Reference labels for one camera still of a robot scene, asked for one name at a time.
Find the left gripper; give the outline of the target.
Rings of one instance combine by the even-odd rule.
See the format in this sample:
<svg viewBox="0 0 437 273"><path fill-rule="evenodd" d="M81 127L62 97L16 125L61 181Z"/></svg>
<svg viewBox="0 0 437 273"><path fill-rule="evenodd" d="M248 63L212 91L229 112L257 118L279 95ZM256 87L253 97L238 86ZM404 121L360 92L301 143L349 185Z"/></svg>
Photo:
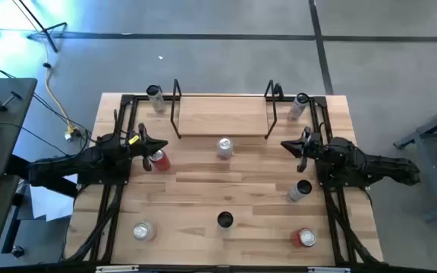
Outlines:
<svg viewBox="0 0 437 273"><path fill-rule="evenodd" d="M150 137L144 123L138 124L138 135L140 136L139 147L140 154L143 157L142 165L145 171L151 171L152 166L149 156L156 154L160 149L168 145L167 140L158 140Z"/></svg>

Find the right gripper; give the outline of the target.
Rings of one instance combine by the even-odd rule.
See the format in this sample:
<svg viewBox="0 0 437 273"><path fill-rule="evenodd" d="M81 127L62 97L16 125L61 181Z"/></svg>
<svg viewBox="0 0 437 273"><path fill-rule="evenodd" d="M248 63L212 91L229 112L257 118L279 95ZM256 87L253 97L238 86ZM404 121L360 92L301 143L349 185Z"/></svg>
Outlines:
<svg viewBox="0 0 437 273"><path fill-rule="evenodd" d="M310 152L310 137L311 128L305 127L300 139L281 141L281 146L292 154L293 157L300 158L300 164L297 166L297 171L300 173L303 173L307 167L307 155Z"/></svg>

